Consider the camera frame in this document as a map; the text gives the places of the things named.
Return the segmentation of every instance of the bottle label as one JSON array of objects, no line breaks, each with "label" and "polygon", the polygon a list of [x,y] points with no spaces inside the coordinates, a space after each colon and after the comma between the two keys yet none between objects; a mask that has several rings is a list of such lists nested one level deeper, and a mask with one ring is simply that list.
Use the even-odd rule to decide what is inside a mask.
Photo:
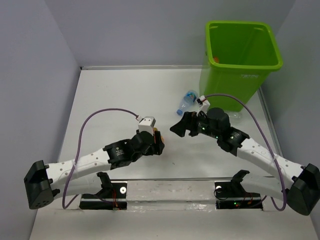
[{"label": "bottle label", "polygon": [[192,91],[188,91],[185,96],[187,96],[188,98],[191,98],[192,102],[195,102],[195,100],[197,99],[196,94]]}]

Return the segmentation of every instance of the white table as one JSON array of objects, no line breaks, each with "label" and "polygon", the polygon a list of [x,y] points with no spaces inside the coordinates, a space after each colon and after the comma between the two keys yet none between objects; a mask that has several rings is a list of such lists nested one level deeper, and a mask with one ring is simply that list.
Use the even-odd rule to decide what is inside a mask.
[{"label": "white table", "polygon": [[[153,116],[165,139],[161,156],[139,159],[128,167],[109,173],[111,179],[203,179],[229,178],[241,169],[265,176],[253,164],[222,151],[207,136],[180,138],[169,128],[180,120],[176,114],[182,96],[198,90],[200,69],[83,70],[75,94],[59,161],[75,157],[79,130],[88,115],[104,108],[125,108],[141,116]],[[258,94],[247,104],[274,148]],[[265,146],[249,114],[233,124]],[[131,138],[137,129],[133,116],[104,112],[87,124],[80,155],[112,142]],[[264,211],[173,210],[170,206],[152,210],[62,210],[56,200],[38,210],[31,240],[108,239],[317,239],[311,219],[289,207],[276,212],[269,200]]]}]

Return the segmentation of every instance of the white circle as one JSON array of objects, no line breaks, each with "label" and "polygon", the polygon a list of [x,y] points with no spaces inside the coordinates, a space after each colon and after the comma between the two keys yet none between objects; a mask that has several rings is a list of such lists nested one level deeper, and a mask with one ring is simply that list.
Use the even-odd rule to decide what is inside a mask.
[{"label": "white circle", "polygon": [[127,189],[123,186],[120,188],[120,193],[125,194],[127,192]]}]

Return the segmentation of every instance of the blue bottle cap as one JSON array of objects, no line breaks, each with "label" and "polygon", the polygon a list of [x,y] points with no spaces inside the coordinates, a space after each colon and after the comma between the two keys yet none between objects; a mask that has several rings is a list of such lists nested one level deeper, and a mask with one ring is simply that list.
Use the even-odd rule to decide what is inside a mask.
[{"label": "blue bottle cap", "polygon": [[181,116],[183,112],[182,112],[180,109],[178,109],[178,110],[176,111],[176,113],[177,113],[179,116]]}]

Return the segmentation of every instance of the trash can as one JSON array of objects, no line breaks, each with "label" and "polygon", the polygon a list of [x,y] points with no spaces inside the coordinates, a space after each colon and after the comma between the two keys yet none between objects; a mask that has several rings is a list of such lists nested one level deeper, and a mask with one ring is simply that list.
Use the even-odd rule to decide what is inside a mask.
[{"label": "trash can", "polygon": [[[250,21],[210,21],[205,26],[206,52],[200,95],[230,94],[247,103],[266,77],[283,65],[270,26]],[[215,96],[210,107],[239,112],[235,100]]]}]

